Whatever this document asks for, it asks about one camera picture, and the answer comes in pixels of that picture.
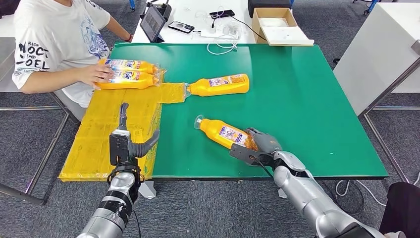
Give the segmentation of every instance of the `bottle label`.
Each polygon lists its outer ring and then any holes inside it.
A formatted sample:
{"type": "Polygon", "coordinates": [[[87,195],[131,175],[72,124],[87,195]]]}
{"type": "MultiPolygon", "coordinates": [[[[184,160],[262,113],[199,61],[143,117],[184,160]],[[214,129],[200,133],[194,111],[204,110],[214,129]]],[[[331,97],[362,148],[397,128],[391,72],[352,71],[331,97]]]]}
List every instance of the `bottle label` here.
{"type": "Polygon", "coordinates": [[[242,132],[228,126],[223,126],[219,132],[219,135],[241,145],[244,145],[245,140],[248,138],[248,135],[243,134],[242,132]]]}
{"type": "Polygon", "coordinates": [[[221,78],[211,78],[209,79],[210,87],[220,86],[220,85],[227,85],[232,83],[242,83],[244,82],[244,78],[241,74],[221,77],[221,78]]]}
{"type": "Polygon", "coordinates": [[[139,79],[140,79],[140,72],[114,70],[114,79],[111,80],[111,83],[132,82],[132,81],[138,81],[139,79]]]}
{"type": "Polygon", "coordinates": [[[126,59],[108,59],[105,64],[111,65],[113,69],[139,69],[140,60],[126,60],[126,59]]]}

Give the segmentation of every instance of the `gray carpet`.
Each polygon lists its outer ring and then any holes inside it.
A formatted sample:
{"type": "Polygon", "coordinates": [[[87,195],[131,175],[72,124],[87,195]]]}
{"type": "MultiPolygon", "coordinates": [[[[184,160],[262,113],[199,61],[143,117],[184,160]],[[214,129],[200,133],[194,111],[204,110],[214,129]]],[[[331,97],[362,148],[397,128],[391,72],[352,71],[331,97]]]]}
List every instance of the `gray carpet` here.
{"type": "MultiPolygon", "coordinates": [[[[127,0],[96,0],[126,29],[134,32],[138,14],[129,11],[127,0]]],[[[297,0],[295,18],[308,35],[320,45],[333,67],[332,59],[339,58],[362,25],[365,17],[362,2],[351,0],[297,0]]],[[[112,45],[117,38],[104,31],[112,45]]],[[[47,94],[23,95],[0,93],[2,106],[53,105],[47,94]]],[[[385,105],[420,105],[418,94],[395,94],[385,105]]],[[[370,113],[385,141],[400,161],[411,181],[420,170],[420,113],[370,113]]],[[[24,189],[50,139],[63,117],[61,112],[0,113],[0,182],[24,189]]],[[[399,181],[373,133],[361,120],[390,177],[364,183],[377,198],[385,202],[390,184],[399,181]]],[[[66,238],[76,237],[92,215],[107,189],[105,182],[61,182],[56,179],[71,147],[78,126],[68,122],[42,174],[34,194],[47,197],[45,206],[33,206],[0,194],[0,237],[2,238],[66,238]]],[[[337,181],[322,181],[332,195],[337,181]]],[[[156,182],[158,196],[141,198],[135,210],[139,215],[144,238],[312,238],[306,222],[296,213],[288,200],[277,196],[272,181],[170,181],[156,182]]],[[[349,211],[363,210],[355,217],[378,228],[383,207],[379,206],[358,184],[351,183],[348,195],[338,202],[349,211]]],[[[137,225],[131,218],[124,237],[136,237],[137,225]]]]}

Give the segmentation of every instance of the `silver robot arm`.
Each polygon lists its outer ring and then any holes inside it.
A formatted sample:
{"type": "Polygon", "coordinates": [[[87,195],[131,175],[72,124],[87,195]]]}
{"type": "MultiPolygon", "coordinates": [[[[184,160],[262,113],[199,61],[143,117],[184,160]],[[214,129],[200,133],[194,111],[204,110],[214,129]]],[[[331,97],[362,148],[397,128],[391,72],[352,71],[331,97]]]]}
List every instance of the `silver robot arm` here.
{"type": "Polygon", "coordinates": [[[105,197],[77,238],[120,238],[136,200],[134,174],[128,172],[117,174],[112,179],[105,197]]]}
{"type": "Polygon", "coordinates": [[[282,161],[273,175],[279,196],[289,198],[318,238],[385,237],[341,210],[295,155],[286,151],[272,154],[275,161],[282,161]]]}
{"type": "Polygon", "coordinates": [[[107,179],[108,192],[77,238],[120,238],[133,212],[143,182],[137,158],[157,143],[159,130],[144,143],[132,142],[126,126],[127,108],[127,103],[121,105],[118,127],[109,135],[109,162],[115,169],[107,179]]]}
{"type": "Polygon", "coordinates": [[[270,166],[279,196],[288,198],[318,238],[385,238],[339,208],[315,181],[305,165],[283,151],[277,139],[252,127],[246,130],[259,151],[233,144],[229,154],[253,166],[270,166]]]}

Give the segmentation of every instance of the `green tabletop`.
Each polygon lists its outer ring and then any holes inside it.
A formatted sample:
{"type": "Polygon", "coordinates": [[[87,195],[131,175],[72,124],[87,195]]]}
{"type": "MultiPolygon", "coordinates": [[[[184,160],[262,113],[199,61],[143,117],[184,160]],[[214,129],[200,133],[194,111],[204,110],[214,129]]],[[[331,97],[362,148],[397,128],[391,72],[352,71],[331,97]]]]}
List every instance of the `green tabletop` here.
{"type": "Polygon", "coordinates": [[[194,129],[200,114],[275,136],[315,177],[388,176],[317,45],[239,44],[215,56],[206,44],[119,44],[111,58],[160,63],[168,70],[166,82],[249,76],[246,94],[193,95],[185,103],[163,105],[153,178],[267,177],[262,168],[230,157],[225,147],[194,129]]]}

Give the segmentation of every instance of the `orange bottle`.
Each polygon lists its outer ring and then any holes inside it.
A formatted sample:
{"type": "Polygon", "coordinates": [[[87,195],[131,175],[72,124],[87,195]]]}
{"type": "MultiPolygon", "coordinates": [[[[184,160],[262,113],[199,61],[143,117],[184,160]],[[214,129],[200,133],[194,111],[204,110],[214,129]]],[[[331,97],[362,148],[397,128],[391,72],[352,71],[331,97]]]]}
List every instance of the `orange bottle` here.
{"type": "Polygon", "coordinates": [[[246,93],[249,90],[249,78],[246,74],[236,74],[231,76],[205,79],[202,78],[195,83],[185,86],[186,97],[199,95],[202,97],[246,93]]]}
{"type": "Polygon", "coordinates": [[[159,86],[162,81],[161,74],[148,74],[140,71],[114,70],[114,79],[109,83],[96,83],[101,89],[145,89],[149,86],[159,86]]]}
{"type": "Polygon", "coordinates": [[[254,140],[247,133],[221,120],[210,120],[199,115],[196,117],[194,128],[202,130],[208,138],[228,149],[233,143],[237,143],[249,149],[258,150],[254,140]]]}
{"type": "Polygon", "coordinates": [[[145,89],[150,86],[160,86],[163,81],[164,71],[145,61],[101,59],[99,64],[110,64],[114,71],[114,79],[109,83],[96,83],[101,89],[145,89]]]}
{"type": "Polygon", "coordinates": [[[109,64],[112,69],[116,70],[134,70],[154,74],[159,70],[158,64],[152,64],[142,60],[127,60],[127,59],[102,59],[101,64],[109,64]]]}

